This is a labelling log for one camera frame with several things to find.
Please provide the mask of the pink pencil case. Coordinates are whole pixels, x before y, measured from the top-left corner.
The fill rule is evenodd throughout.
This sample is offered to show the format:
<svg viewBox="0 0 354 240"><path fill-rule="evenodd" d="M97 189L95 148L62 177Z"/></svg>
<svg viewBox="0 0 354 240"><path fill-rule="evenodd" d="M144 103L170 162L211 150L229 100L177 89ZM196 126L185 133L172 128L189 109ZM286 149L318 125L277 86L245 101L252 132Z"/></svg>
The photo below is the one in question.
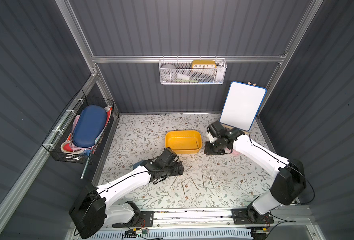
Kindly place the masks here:
<svg viewBox="0 0 354 240"><path fill-rule="evenodd" d="M231 150L229 154L231 154L232 156L239 156L241 153L237 152L236 150Z"/></svg>

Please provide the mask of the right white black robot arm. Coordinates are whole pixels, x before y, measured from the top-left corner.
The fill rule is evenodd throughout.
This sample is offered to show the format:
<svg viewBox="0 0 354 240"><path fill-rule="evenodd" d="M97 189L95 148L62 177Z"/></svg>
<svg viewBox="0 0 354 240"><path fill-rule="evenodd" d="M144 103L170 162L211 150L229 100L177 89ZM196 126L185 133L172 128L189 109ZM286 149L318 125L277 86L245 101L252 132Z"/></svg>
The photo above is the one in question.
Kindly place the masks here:
<svg viewBox="0 0 354 240"><path fill-rule="evenodd" d="M205 142L206 155L224 155L225 149L228 148L255 162L274 179L271 188L248 205L250 216L262 216L280 205L288 206L307 188L301 162L291 162L243 133L236 138L214 137L211 133L207 133L207 136L209 141Z"/></svg>

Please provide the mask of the yellow plastic storage box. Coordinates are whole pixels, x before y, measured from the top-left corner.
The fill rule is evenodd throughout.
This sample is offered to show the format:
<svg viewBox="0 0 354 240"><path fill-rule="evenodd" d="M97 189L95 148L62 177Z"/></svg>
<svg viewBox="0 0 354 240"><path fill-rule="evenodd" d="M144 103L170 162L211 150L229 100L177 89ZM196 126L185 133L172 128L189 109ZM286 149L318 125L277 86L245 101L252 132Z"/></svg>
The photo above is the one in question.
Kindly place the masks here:
<svg viewBox="0 0 354 240"><path fill-rule="evenodd" d="M171 131L165 137L165 147L178 155L197 154L202 145L201 134L194 130Z"/></svg>

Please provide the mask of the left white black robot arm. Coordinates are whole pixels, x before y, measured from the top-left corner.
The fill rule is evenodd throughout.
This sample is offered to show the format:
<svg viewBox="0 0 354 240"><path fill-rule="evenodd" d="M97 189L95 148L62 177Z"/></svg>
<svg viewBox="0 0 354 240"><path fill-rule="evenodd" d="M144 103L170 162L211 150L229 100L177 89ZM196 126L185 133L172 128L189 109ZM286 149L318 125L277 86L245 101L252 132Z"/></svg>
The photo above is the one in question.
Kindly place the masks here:
<svg viewBox="0 0 354 240"><path fill-rule="evenodd" d="M158 160L144 160L136 163L135 168L128 174L107 184L97 187L86 184L69 210L76 229L74 235L87 239L104 226L130 222L137 208L130 204L115 208L115 202L151 182L161 182L168 177L183 175L184 170L180 161L165 165Z"/></svg>

